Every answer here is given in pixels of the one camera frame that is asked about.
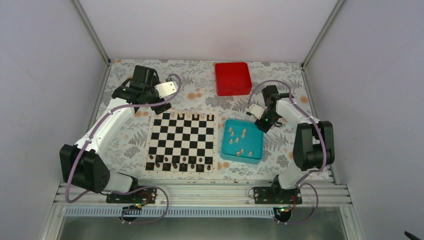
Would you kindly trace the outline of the teal tray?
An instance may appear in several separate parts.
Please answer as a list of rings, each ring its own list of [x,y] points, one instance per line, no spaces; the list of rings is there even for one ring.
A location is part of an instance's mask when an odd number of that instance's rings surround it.
[[[248,141],[248,148],[252,151],[252,156],[234,156],[227,154],[227,146],[229,139],[229,128],[247,128],[246,138]],[[225,121],[221,149],[220,149],[220,157],[223,160],[257,165],[263,159],[264,156],[264,133],[255,126],[255,124],[251,121],[238,120],[238,119],[227,119]]]

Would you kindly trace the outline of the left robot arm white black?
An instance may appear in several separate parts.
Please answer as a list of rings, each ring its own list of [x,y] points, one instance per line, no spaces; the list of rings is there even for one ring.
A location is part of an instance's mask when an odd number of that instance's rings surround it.
[[[110,171],[103,160],[106,150],[139,108],[149,107],[157,115],[169,110],[180,86],[181,78],[175,73],[162,82],[155,69],[136,65],[132,77],[113,91],[105,111],[91,129],[76,143],[60,149],[62,176],[67,186],[94,193],[119,192],[124,201],[134,202],[140,191],[133,185],[134,178]]]

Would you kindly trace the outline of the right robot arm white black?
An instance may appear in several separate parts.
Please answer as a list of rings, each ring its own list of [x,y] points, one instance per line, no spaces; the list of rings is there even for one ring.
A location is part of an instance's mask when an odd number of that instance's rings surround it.
[[[269,85],[261,92],[266,108],[253,104],[248,112],[256,117],[254,124],[264,133],[279,119],[286,119],[295,131],[294,163],[273,179],[271,186],[259,194],[256,202],[282,204],[299,201],[302,182],[311,173],[322,171],[335,160],[333,125],[309,115],[297,105],[290,91],[279,93],[276,85]]]

